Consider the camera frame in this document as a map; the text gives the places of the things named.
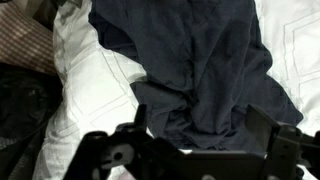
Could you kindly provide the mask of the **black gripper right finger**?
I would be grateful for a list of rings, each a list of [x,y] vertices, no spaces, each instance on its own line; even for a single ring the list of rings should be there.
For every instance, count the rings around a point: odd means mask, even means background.
[[[251,152],[265,157],[280,130],[278,122],[274,121],[260,107],[249,105],[245,119],[245,127],[249,135]]]

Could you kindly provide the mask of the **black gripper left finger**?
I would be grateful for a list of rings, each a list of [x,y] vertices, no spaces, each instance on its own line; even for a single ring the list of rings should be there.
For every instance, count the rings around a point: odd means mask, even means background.
[[[137,108],[137,112],[135,115],[135,119],[134,119],[134,124],[137,128],[140,128],[142,130],[145,130],[147,125],[146,125],[146,110],[147,110],[147,106],[145,104],[141,104],[138,106]]]

